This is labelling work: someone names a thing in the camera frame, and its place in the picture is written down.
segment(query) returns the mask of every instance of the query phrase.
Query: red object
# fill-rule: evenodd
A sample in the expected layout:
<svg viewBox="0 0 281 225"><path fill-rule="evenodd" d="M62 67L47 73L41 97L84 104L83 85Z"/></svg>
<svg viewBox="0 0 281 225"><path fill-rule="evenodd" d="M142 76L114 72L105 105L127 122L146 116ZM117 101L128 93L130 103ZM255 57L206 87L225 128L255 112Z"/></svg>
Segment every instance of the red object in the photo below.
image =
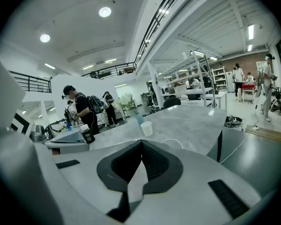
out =
<svg viewBox="0 0 281 225"><path fill-rule="evenodd" d="M250 89L250 88L255 88L254 84L243 84L242 89Z"/></svg>

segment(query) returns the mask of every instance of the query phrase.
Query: paper cup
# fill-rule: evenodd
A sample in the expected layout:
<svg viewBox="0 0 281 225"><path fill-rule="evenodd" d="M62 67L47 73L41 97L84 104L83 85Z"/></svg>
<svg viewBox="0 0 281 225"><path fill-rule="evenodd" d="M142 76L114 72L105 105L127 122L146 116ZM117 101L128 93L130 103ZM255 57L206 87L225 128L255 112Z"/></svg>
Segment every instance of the paper cup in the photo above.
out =
<svg viewBox="0 0 281 225"><path fill-rule="evenodd" d="M151 122L143 122L140 125L142 131L144 132L145 136L151 136L153 134L152 123Z"/></svg>

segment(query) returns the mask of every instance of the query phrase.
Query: wooden board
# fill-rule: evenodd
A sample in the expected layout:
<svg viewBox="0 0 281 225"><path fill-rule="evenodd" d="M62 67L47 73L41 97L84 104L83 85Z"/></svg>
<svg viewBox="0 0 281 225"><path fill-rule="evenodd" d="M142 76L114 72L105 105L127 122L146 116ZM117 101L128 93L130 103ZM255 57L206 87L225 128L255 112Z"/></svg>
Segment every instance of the wooden board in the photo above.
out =
<svg viewBox="0 0 281 225"><path fill-rule="evenodd" d="M252 134L281 142L281 133L280 132L276 132L276 131L261 128L261 127L259 128L259 130L254 130L254 129L251 130L252 127L253 126L248 125L246 132L249 133L249 131L251 131L250 133L252 133Z"/></svg>

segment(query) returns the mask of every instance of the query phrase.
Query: black metal railing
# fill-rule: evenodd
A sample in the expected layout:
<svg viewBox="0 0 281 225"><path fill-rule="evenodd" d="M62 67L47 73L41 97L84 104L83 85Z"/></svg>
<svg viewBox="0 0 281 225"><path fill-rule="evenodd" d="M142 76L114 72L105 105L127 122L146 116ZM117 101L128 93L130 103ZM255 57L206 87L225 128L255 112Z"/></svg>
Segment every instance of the black metal railing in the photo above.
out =
<svg viewBox="0 0 281 225"><path fill-rule="evenodd" d="M51 93L51 82L39 77L9 71L20 86L28 92L49 92Z"/></svg>
<svg viewBox="0 0 281 225"><path fill-rule="evenodd" d="M91 77L98 79L107 79L114 76L133 73L135 71L134 62L123 63L112 67L102 68L97 71L92 71L88 74L82 75L83 77Z"/></svg>
<svg viewBox="0 0 281 225"><path fill-rule="evenodd" d="M139 61L141 60L141 57L143 53L145 52L148 44L151 42L151 37L153 34L158 30L160 26L160 21L166 16L166 11L169 11L171 6L176 0L162 0L161 4L159 5L157 11L155 12L150 25L144 35L144 38L140 44L139 50L137 52L137 55L135 57L134 63L137 66Z"/></svg>

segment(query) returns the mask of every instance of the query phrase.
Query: white cable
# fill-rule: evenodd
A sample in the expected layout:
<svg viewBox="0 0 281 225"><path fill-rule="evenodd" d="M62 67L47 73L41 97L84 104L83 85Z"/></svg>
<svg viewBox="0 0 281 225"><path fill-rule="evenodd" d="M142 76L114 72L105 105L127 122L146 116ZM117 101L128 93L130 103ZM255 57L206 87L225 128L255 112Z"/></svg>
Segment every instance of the white cable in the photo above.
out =
<svg viewBox="0 0 281 225"><path fill-rule="evenodd" d="M173 139L173 138L166 139L166 140L162 141L161 143L163 143L165 141L168 141L168 140L174 140L174 141L178 142L180 144L181 148L183 149L183 146L182 146L181 142L179 142L178 140Z"/></svg>
<svg viewBox="0 0 281 225"><path fill-rule="evenodd" d="M252 131L253 128L250 129L248 135L244 138L244 140L238 145L237 148L234 149L234 151L228 156L226 157L222 162L220 162L220 164L222 164L223 162L225 162L229 157L232 156L232 154L244 143L244 141L247 139L247 137L249 136L250 132Z"/></svg>

